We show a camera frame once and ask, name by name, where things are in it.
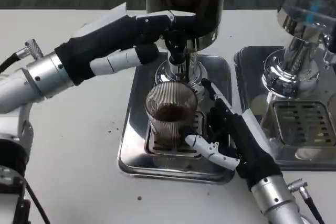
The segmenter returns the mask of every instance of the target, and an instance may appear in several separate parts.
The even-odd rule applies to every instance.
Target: metal grate
[[[327,108],[321,102],[275,101],[272,110],[277,132],[292,147],[331,147],[336,145],[335,129]]]
[[[195,114],[195,120],[193,123],[193,128],[199,134],[203,134],[203,125],[204,125],[204,115],[202,112],[197,111]],[[178,148],[167,148],[159,145],[154,138],[154,134],[152,130],[149,130],[148,136],[148,151],[152,154],[160,154],[160,155],[173,155],[173,156],[184,156],[184,157],[197,157],[199,153],[192,149],[186,143],[183,143]]]

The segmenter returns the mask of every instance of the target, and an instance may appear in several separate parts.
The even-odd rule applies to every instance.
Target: glass cup
[[[179,128],[192,125],[197,104],[193,90],[181,82],[162,82],[152,88],[145,109],[155,141],[164,147],[178,148],[183,143]]]

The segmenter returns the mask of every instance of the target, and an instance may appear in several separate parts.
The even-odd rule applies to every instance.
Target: drip tray
[[[137,67],[133,80],[118,164],[122,171],[139,177],[168,178],[201,183],[227,183],[234,172],[209,162],[186,144],[178,149],[164,148],[154,139],[144,109],[147,93],[154,86],[155,73],[162,57],[156,62]],[[231,78],[227,62],[218,56],[198,55],[208,77],[231,101]],[[214,103],[207,95],[198,103],[194,127],[206,136],[206,114]]]
[[[276,101],[271,105],[277,135],[291,147],[334,148],[335,129],[321,102]]]
[[[323,50],[314,57],[320,80],[296,100],[276,98],[261,81],[266,58],[281,47],[246,47],[235,55],[242,111],[251,109],[283,170],[336,170],[336,74],[325,70]]]
[[[204,127],[204,115],[202,114],[202,112],[197,111],[193,122],[193,128],[199,135],[203,135],[203,127]],[[183,142],[183,144],[178,148],[167,148],[161,146],[155,140],[155,136],[152,130],[149,130],[146,147],[148,149],[148,152],[157,155],[169,155],[178,157],[200,157],[200,154],[197,153],[197,151],[195,151],[185,142]]]

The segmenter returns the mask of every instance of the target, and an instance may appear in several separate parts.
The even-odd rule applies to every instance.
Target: black cable
[[[19,57],[16,53],[13,53],[10,57],[8,57],[1,65],[0,65],[0,73],[5,71],[8,67],[10,67],[15,62],[19,61]]]
[[[29,183],[28,183],[27,181],[26,181],[26,189],[27,189],[27,191],[28,191],[28,193],[29,193],[31,199],[33,200],[35,206],[37,207],[37,210],[39,211],[39,213],[40,213],[40,215],[41,215],[41,217],[42,217],[44,223],[45,223],[45,224],[50,224],[50,221],[49,221],[49,219],[48,219],[48,217],[47,217],[47,215],[46,215],[46,212],[44,212],[44,210],[43,210],[43,208],[42,208],[40,202],[39,202],[38,199],[36,198],[36,196],[35,196],[35,194],[34,194],[32,188],[30,187],[30,185],[29,185]]]
[[[314,201],[311,197],[304,200],[307,206],[309,207],[311,213],[314,215],[315,219],[319,222],[319,224],[324,224],[324,221],[322,220],[322,216],[320,215],[319,211],[317,210]]]

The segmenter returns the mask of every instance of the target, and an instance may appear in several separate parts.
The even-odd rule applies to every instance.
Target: table surface
[[[46,54],[103,10],[1,10],[3,61],[35,38]],[[223,12],[217,41],[204,50],[231,66],[233,106],[240,108],[233,65],[245,46],[282,46],[289,36],[275,10]],[[24,66],[24,59],[6,71]],[[235,175],[226,185],[134,178],[117,166],[134,68],[96,77],[35,104],[34,141],[26,178],[52,223],[267,223],[246,183]],[[334,223],[336,173],[284,172],[287,182],[303,177],[326,223]],[[300,196],[301,212],[314,218]],[[42,223],[35,206],[30,220]]]

